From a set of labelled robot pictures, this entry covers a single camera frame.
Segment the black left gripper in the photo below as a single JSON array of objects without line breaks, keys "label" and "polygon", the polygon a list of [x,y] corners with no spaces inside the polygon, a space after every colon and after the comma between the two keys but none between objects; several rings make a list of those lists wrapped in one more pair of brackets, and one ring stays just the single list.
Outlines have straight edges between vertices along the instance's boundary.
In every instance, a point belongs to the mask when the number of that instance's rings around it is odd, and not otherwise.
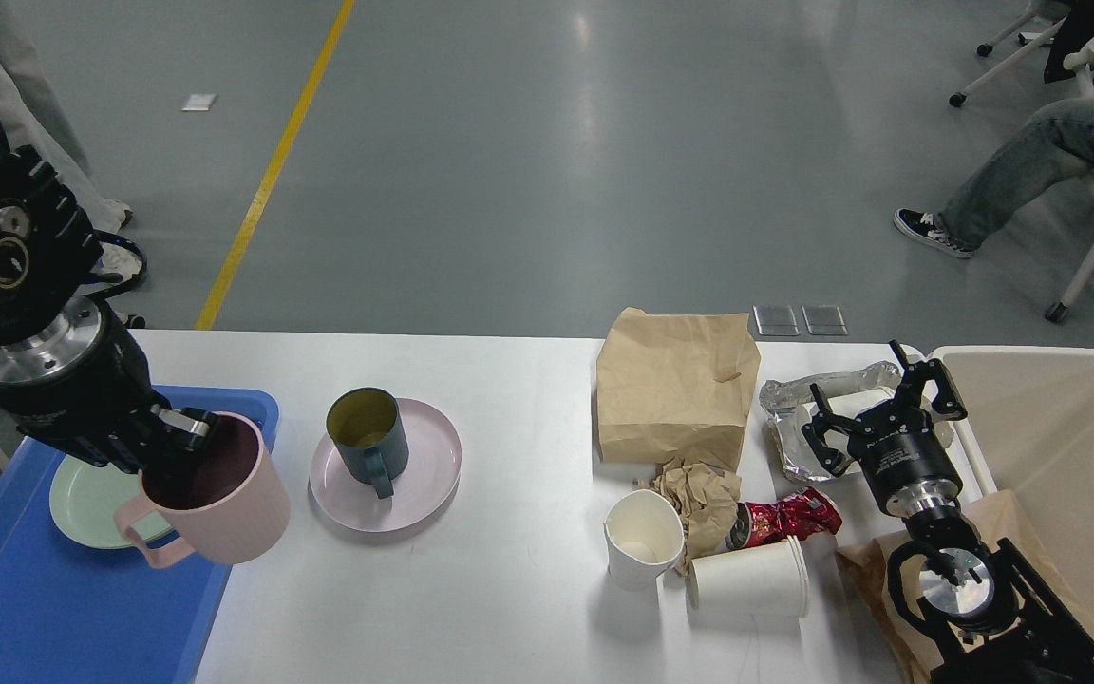
[{"label": "black left gripper", "polygon": [[188,456],[213,441],[220,415],[170,408],[146,355],[102,300],[73,297],[38,345],[0,347],[0,409],[19,431],[95,466],[141,471],[147,495],[183,495]]}]

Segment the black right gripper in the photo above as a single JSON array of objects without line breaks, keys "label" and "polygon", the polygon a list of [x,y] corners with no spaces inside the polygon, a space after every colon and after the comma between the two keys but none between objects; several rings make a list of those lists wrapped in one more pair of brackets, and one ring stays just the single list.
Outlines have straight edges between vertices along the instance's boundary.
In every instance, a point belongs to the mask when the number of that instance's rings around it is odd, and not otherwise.
[{"label": "black right gripper", "polygon": [[[912,362],[897,339],[889,346],[903,369],[889,402],[889,424],[862,424],[859,417],[864,411],[856,417],[837,415],[823,389],[811,384],[817,414],[812,424],[802,426],[803,438],[834,477],[860,468],[882,514],[907,519],[923,511],[958,509],[963,482],[934,429],[924,426],[967,419],[968,409],[941,360]],[[829,431],[848,437],[848,453],[826,444]]]}]

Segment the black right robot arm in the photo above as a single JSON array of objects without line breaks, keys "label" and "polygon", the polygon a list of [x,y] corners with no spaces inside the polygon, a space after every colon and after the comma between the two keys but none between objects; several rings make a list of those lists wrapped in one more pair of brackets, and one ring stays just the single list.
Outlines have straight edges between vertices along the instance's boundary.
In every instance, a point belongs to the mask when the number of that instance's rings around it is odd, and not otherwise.
[{"label": "black right robot arm", "polygon": [[909,538],[891,553],[886,588],[899,617],[936,645],[934,683],[1094,683],[1094,639],[1009,540],[989,550],[958,495],[963,482],[936,438],[939,421],[967,417],[939,360],[912,362],[893,397],[852,417],[808,385],[815,416],[802,426],[821,467],[860,471],[882,514]]}]

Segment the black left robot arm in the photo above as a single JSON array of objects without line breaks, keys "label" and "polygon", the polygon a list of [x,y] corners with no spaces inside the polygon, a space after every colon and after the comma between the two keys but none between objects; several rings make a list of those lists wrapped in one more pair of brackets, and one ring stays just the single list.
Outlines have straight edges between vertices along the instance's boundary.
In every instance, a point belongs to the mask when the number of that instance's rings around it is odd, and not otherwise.
[{"label": "black left robot arm", "polygon": [[182,480],[220,419],[171,406],[107,295],[79,294],[109,240],[33,147],[9,146],[0,120],[0,408],[89,464]]}]

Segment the brown paper under arm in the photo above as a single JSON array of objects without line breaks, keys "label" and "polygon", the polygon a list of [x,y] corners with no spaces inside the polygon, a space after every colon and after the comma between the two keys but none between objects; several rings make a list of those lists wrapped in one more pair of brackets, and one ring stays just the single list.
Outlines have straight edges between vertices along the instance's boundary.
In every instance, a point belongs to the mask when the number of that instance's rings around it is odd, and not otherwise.
[{"label": "brown paper under arm", "polygon": [[[1066,607],[1090,633],[1094,640],[1094,612],[1083,601],[1075,587],[1068,583],[1064,572],[1071,564],[1055,559],[1038,536],[1028,512],[1012,490],[986,495],[980,501],[967,503],[965,515],[975,523],[991,550],[999,538],[1015,542],[1017,549],[1033,564]],[[941,665],[936,645],[904,623],[887,598],[885,567],[887,555],[909,538],[904,531],[894,531],[859,545],[842,545],[837,550],[837,564],[843,576],[856,586],[860,598],[877,627],[884,634],[897,658],[904,683],[929,683],[930,671]]]}]

